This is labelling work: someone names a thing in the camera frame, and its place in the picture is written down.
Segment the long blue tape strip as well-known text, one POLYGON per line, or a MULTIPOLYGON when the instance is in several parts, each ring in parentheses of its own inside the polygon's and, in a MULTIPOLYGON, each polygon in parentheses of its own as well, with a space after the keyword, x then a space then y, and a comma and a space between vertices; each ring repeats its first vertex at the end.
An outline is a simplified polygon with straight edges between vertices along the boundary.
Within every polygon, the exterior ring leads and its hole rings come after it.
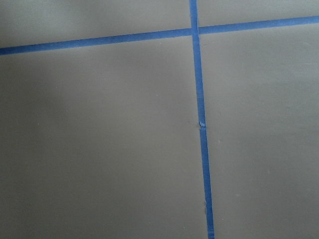
POLYGON ((201 50, 200 50, 200 37, 199 37, 199 26, 198 26, 197 1, 195 0, 189 1, 189 10, 190 10, 190 22, 191 22, 191 36, 192 36, 192 49, 193 49, 195 86, 196 86, 196 98, 197 98, 198 124, 199 124, 199 133, 200 133, 202 172, 203 172, 204 195, 205 195, 207 236, 209 239, 213 239, 215 238, 215 231, 214 231, 214 220, 213 220, 209 153, 208 153, 207 129, 206 129, 206 118, 205 118, 205 102, 204 102, 204 88, 203 88, 203 76, 202 76, 202 65, 201 65, 201 50))

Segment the crossing blue tape strip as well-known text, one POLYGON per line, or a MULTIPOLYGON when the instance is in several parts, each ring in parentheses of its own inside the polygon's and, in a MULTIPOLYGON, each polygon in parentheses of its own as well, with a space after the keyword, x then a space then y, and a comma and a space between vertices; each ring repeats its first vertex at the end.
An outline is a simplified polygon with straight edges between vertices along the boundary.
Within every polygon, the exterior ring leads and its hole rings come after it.
MULTIPOLYGON (((307 16, 307 17, 296 17, 296 18, 285 18, 285 19, 273 19, 273 20, 265 20, 265 21, 200 26, 198 28, 198 34, 203 35, 203 34, 213 34, 213 33, 222 33, 222 32, 262 29, 262 28, 316 24, 318 22, 319 22, 318 16, 307 16)), ((183 37, 183 36, 191 36, 191 35, 192 35, 192 30, 190 28, 182 28, 182 29, 173 29, 173 30, 163 30, 163 31, 116 35, 116 36, 106 36, 106 37, 97 37, 97 38, 87 38, 87 39, 78 39, 78 40, 3 47, 0 49, 0 54, 12 55, 12 54, 20 54, 20 53, 28 53, 28 52, 39 52, 39 51, 116 44, 116 43, 124 43, 124 42, 175 38, 175 37, 183 37)))

